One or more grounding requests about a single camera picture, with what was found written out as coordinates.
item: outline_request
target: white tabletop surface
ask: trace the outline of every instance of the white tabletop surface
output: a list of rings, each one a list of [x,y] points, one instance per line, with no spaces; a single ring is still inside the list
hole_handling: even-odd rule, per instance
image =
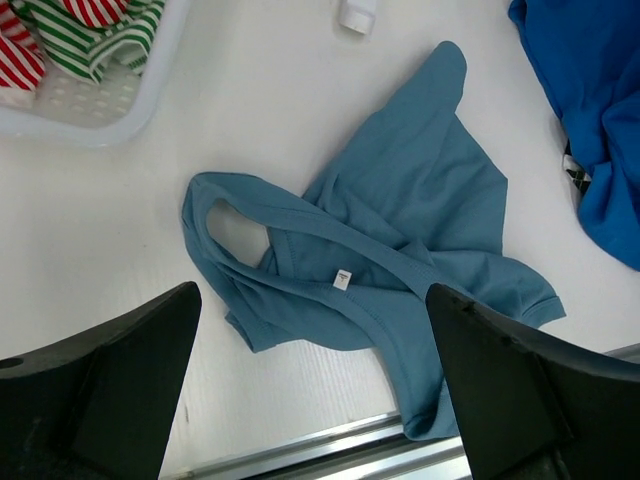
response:
[[[370,351],[295,342],[250,353],[191,263],[179,212],[200,171],[302,193],[442,40],[468,62],[459,116],[509,179],[505,254],[542,273],[568,312],[545,330],[597,351],[640,342],[640,275],[578,224],[564,138],[507,4],[379,0],[362,42],[336,26],[337,0],[196,0],[157,114],[135,140],[85,150],[0,139],[0,358],[193,279],[202,317],[163,472],[394,410]],[[241,242],[238,229],[255,229],[221,218],[219,235],[258,258],[263,234]]]

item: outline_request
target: white tag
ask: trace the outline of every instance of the white tag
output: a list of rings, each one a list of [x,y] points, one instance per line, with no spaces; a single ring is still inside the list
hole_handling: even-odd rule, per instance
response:
[[[346,270],[338,270],[336,279],[333,281],[333,286],[339,288],[340,290],[346,290],[349,286],[350,280],[351,272],[347,272]]]

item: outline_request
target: white basket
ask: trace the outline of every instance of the white basket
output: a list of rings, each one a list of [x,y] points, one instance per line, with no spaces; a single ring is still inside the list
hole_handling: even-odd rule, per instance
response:
[[[47,64],[33,108],[0,107],[0,133],[98,147],[122,143],[149,121],[165,84],[191,0],[167,0],[142,77],[111,62],[100,85]]]

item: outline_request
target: blue garment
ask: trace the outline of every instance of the blue garment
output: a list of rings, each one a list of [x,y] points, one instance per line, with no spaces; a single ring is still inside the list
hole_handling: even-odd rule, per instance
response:
[[[540,275],[501,255],[507,181],[455,115],[465,73],[458,47],[441,44],[303,198],[249,175],[201,173],[182,212],[191,258],[254,352],[295,339],[377,347],[412,439],[457,433],[430,285],[534,327],[564,315]],[[211,238],[207,213],[221,200],[268,227],[258,269]],[[339,269],[352,273],[346,291],[332,286]]]
[[[514,0],[509,16],[593,179],[583,228],[640,270],[640,1]]]

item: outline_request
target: red and white striped cloth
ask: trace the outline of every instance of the red and white striped cloth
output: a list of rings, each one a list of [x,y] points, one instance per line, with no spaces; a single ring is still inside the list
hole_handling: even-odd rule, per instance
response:
[[[0,0],[0,103],[30,107],[44,71],[35,40],[9,0]]]
[[[67,11],[89,28],[113,25],[122,20],[129,0],[61,0]]]

